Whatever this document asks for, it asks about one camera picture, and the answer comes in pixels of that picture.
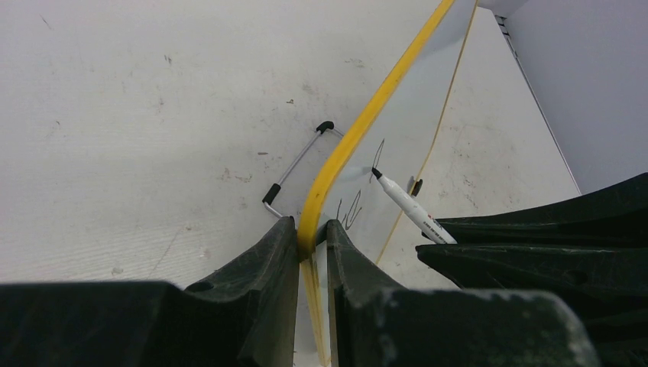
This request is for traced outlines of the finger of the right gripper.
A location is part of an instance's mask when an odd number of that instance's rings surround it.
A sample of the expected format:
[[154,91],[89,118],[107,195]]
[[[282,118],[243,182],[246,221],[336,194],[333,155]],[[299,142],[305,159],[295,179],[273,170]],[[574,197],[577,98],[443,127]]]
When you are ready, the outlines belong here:
[[647,364],[647,250],[521,244],[418,245],[460,288],[547,291],[583,322],[606,366]]
[[647,174],[558,203],[437,219],[459,244],[647,247]]

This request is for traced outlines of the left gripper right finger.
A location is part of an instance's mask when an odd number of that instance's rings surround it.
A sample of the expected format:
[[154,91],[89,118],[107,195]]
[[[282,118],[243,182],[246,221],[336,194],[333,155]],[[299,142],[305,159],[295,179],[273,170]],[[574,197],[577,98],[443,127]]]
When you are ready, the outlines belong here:
[[599,366],[585,327],[544,291],[412,290],[326,225],[334,366]]

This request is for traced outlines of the black white marker pen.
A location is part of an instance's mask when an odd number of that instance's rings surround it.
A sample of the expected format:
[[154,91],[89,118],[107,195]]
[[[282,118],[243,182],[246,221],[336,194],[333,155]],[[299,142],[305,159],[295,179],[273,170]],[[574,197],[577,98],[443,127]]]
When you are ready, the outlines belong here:
[[384,192],[401,208],[426,238],[435,244],[457,243],[456,239],[395,181],[383,175],[375,167],[371,169],[371,172]]

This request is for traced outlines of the yellow framed whiteboard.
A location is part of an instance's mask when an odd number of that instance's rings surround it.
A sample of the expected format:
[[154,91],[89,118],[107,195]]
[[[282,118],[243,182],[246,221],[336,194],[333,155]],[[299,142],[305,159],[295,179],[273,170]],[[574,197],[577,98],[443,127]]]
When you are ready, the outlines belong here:
[[426,21],[362,113],[343,135],[313,182],[297,227],[319,362],[331,362],[326,223],[338,220],[363,255],[379,261],[401,209],[373,169],[402,188],[420,176],[477,8],[475,1],[443,1]]

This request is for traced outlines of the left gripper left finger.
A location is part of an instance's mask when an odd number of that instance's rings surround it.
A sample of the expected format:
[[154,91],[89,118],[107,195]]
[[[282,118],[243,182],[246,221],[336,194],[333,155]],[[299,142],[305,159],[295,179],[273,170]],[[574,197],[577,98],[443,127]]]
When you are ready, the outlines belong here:
[[3,366],[290,366],[292,217],[185,289],[166,281],[1,287]]

